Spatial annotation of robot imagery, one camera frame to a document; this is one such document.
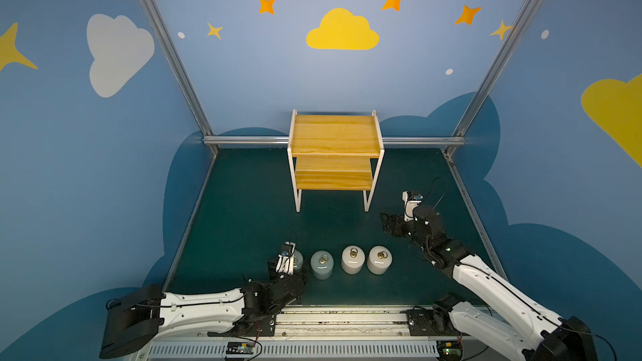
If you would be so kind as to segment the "white tea canister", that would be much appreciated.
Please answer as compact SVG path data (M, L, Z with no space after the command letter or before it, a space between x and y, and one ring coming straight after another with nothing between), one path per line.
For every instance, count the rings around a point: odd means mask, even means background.
M393 262L391 251L383 246L374 246L370 249L366 266L374 275L382 275L388 271Z
M357 274L361 271L365 263L364 251L356 246L350 245L344 249L341 256L341 267L349 275Z

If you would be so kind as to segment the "grey-blue tea canister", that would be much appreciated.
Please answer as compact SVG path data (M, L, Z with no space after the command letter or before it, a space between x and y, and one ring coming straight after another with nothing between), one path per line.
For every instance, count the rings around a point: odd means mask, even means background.
M334 270L334 258L327 251L317 251L310 258L310 266L314 277L327 280Z
M304 256L299 252L299 250L294 251L294 255L292 256L292 265L294 272L300 271L304 265Z

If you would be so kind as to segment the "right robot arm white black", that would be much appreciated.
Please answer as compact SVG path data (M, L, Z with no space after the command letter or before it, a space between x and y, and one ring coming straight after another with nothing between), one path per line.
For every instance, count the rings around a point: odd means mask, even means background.
M424 258L479 297L495 313L479 312L449 295L433 306L437 321L472 336L510 360L595 360L594 335L577 317L564 319L519 291L461 242L450 239L442 216L419 205L402 215L381 214L383 229L406 237Z

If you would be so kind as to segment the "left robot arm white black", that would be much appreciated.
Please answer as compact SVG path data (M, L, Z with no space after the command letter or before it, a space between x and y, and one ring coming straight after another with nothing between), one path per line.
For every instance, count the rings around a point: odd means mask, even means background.
M272 336L277 315L304 294L308 270L271 270L268 281L247 282L227 292L176 294L151 284L112 299L106 304L100 358L134 354L152 339L179 334Z

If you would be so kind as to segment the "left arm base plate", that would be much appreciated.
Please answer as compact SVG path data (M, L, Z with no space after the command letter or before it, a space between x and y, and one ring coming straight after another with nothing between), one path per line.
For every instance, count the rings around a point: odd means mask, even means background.
M235 322L225 333L207 332L208 337L273 337L276 329L277 314L268 314L248 319L243 317Z

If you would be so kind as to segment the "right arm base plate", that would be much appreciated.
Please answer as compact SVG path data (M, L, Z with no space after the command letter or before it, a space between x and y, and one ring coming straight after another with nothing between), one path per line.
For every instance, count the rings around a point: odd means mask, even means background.
M426 309L413 307L405 312L410 335L413 337L429 336L466 336L457 330L451 322L451 309Z

